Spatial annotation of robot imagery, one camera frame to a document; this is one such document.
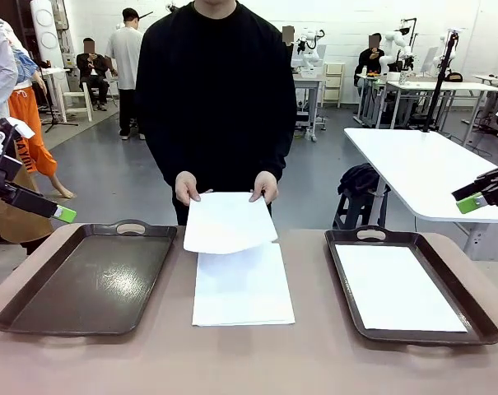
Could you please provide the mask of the person's right hand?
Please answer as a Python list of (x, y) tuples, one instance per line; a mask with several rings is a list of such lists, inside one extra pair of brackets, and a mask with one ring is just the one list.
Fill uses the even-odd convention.
[(201, 200), (200, 192), (197, 189), (197, 180), (188, 171), (180, 172), (175, 178), (175, 196), (177, 200), (188, 207), (191, 201)]

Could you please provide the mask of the person's left hand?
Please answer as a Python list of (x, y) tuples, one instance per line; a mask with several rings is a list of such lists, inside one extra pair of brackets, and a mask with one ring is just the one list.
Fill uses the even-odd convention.
[(254, 190), (249, 199), (250, 202), (256, 202), (263, 198), (266, 205), (270, 205), (278, 197), (278, 186), (276, 177), (268, 172), (260, 172), (254, 181)]

